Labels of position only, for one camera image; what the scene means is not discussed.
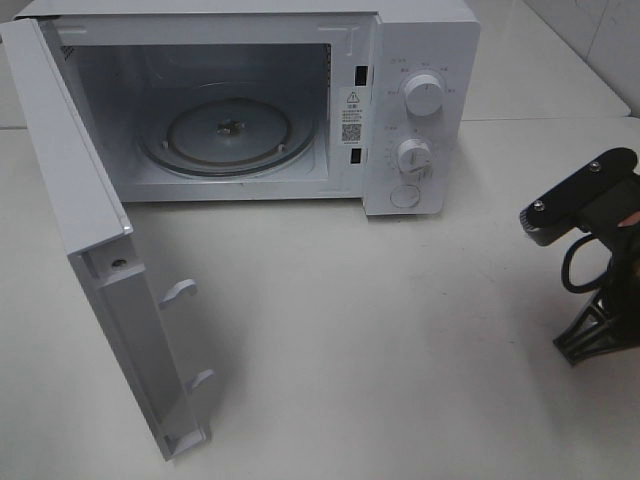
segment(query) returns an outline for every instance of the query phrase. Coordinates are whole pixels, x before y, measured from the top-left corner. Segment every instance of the sticker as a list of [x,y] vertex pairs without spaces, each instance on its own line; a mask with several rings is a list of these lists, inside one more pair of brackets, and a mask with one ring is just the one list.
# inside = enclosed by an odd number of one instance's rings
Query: sticker
[[369,87],[344,87],[340,89],[341,145],[361,147],[365,141],[367,110],[371,101]]

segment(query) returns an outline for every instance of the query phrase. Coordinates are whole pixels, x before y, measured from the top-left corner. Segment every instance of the white wall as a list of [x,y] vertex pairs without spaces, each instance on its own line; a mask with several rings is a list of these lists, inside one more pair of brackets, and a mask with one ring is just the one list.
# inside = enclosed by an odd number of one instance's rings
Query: white wall
[[0,22],[11,20],[31,0],[0,0]]
[[525,1],[640,116],[640,1]]

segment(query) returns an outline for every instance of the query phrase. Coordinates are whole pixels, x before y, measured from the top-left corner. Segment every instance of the white microwave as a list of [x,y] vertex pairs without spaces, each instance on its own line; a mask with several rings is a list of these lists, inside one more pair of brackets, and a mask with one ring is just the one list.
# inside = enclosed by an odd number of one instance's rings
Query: white microwave
[[438,212],[478,41],[462,0],[35,0],[0,27],[71,265],[165,458],[206,438],[121,202]]

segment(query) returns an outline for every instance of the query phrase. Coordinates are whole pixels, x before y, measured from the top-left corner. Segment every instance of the power level knob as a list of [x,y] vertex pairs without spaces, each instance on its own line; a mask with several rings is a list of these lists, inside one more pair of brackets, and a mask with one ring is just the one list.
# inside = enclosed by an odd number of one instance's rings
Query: power level knob
[[433,73],[418,73],[404,85],[407,110],[418,117],[435,113],[442,105],[444,82]]
[[431,167],[431,158],[431,149],[423,140],[412,138],[398,146],[398,168],[402,173],[422,173]]

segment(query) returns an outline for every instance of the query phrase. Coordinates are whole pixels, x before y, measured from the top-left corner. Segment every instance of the microwave door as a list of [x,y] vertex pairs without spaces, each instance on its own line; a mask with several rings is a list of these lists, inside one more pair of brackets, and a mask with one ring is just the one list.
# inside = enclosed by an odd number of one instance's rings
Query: microwave door
[[206,438],[190,393],[207,372],[183,383],[161,322],[161,310],[195,285],[185,280],[154,298],[133,228],[57,68],[55,31],[43,35],[46,23],[19,20],[0,33],[67,257],[168,459]]

